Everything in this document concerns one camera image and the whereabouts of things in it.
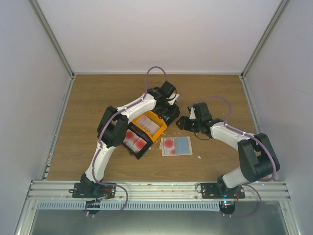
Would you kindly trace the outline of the black bin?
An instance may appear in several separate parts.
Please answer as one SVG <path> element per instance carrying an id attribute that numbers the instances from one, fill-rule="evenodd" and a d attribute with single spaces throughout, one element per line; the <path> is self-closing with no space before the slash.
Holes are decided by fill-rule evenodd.
<path id="1" fill-rule="evenodd" d="M 122 145 L 139 160 L 153 145 L 153 141 L 139 127 L 130 123 Z"/>
<path id="2" fill-rule="evenodd" d="M 177 104 L 170 105 L 163 113 L 162 118 L 166 125 L 169 126 L 175 119 L 180 116 L 180 109 Z"/>

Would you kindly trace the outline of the orange bin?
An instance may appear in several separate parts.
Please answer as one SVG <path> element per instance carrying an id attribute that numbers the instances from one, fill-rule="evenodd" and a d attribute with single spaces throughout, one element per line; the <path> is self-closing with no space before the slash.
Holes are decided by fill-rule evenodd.
<path id="1" fill-rule="evenodd" d="M 132 120 L 132 124 L 147 134 L 152 142 L 156 142 L 168 128 L 164 119 L 153 111 L 147 111 L 136 117 Z"/>

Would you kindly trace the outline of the white pink cards stack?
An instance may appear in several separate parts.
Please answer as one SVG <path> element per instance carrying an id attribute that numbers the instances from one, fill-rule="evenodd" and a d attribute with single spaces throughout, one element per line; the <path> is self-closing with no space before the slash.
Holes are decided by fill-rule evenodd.
<path id="1" fill-rule="evenodd" d="M 153 122 L 146 115 L 140 116 L 135 122 L 151 136 L 153 136 L 160 129 L 160 126 Z"/>

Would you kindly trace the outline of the red white circle card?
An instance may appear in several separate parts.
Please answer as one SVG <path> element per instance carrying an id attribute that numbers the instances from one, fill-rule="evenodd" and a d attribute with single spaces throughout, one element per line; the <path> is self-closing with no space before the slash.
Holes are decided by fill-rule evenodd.
<path id="1" fill-rule="evenodd" d="M 165 138 L 162 142 L 162 154 L 163 156 L 175 155 L 175 140 L 174 138 Z"/>

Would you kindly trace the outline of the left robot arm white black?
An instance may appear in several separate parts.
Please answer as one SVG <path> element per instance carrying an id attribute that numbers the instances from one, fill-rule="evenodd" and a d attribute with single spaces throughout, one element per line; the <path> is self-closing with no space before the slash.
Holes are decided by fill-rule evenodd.
<path id="1" fill-rule="evenodd" d="M 133 120 L 152 112 L 156 115 L 156 121 L 160 121 L 160 130 L 166 130 L 168 126 L 179 117 L 180 111 L 175 104 L 179 94 L 175 86 L 164 82 L 159 88 L 151 88 L 127 105 L 114 108 L 106 108 L 97 128 L 97 149 L 92 158 L 90 166 L 81 176 L 80 183 L 84 193 L 94 198 L 100 194 L 100 181 L 103 180 L 104 171 L 113 151 L 122 144 L 126 138 L 127 130 L 135 126 Z"/>

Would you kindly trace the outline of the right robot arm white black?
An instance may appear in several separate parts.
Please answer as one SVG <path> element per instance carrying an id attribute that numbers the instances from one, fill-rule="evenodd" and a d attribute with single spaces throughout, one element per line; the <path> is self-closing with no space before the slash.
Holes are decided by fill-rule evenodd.
<path id="1" fill-rule="evenodd" d="M 238 151 L 240 166 L 217 179 L 217 194 L 228 198 L 239 186 L 275 178 L 280 164 L 268 136 L 251 134 L 228 125 L 224 120 L 213 118 L 207 104 L 197 103 L 188 108 L 190 116 L 182 116 L 176 122 L 180 130 L 202 133 L 210 139 L 224 142 Z"/>

